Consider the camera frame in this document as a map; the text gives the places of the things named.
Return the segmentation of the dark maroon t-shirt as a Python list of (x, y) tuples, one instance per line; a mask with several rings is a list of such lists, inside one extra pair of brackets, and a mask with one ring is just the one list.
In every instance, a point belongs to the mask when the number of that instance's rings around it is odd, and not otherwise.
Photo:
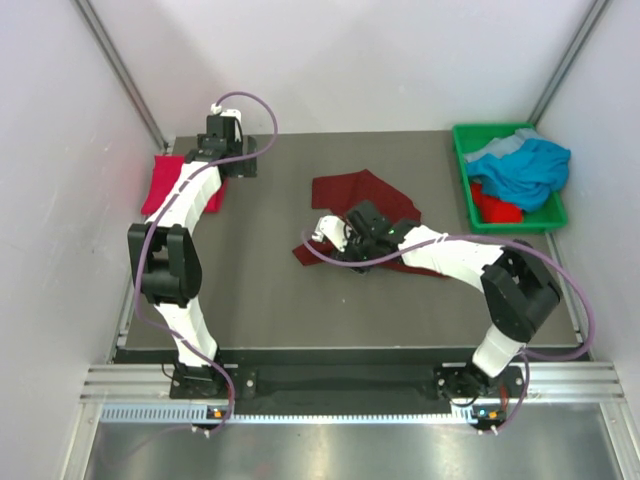
[[(412, 200), (401, 191), (386, 183), (367, 169), (359, 172), (315, 177), (312, 180), (312, 209), (329, 210), (332, 214), (344, 217), (351, 208), (362, 201), (372, 202), (377, 210), (393, 224), (408, 219), (421, 224), (421, 212)], [(333, 247), (330, 243), (310, 242), (320, 253), (328, 255)], [(296, 247), (293, 255), (303, 266), (321, 263), (304, 245)], [(437, 272), (412, 268), (391, 260), (380, 265), (397, 272), (444, 278)]]

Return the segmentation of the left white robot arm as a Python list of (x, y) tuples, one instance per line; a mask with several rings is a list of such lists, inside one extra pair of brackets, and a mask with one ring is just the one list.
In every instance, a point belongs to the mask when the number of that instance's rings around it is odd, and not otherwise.
[(177, 180), (143, 223), (132, 224), (127, 242), (137, 297), (152, 305), (178, 348), (173, 398), (213, 398), (226, 387), (227, 374), (212, 361), (218, 344), (209, 333), (198, 295), (202, 267), (192, 238), (207, 204), (229, 178), (255, 177), (254, 158), (211, 167), (211, 162), (256, 151), (243, 135), (241, 113), (215, 106), (196, 147), (184, 157)]

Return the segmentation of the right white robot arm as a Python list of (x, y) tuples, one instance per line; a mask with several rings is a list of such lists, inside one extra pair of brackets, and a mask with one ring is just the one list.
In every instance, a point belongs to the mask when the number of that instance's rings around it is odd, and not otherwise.
[(438, 383), (447, 399), (475, 400), (492, 394), (503, 372), (523, 351), (561, 300), (561, 292), (543, 261), (517, 248), (449, 240), (442, 233), (408, 218), (390, 221), (365, 200), (344, 218), (318, 221), (315, 239), (331, 243), (332, 259), (365, 272), (369, 261), (387, 255), (395, 263), (459, 280), (483, 293), (491, 325), (464, 367)]

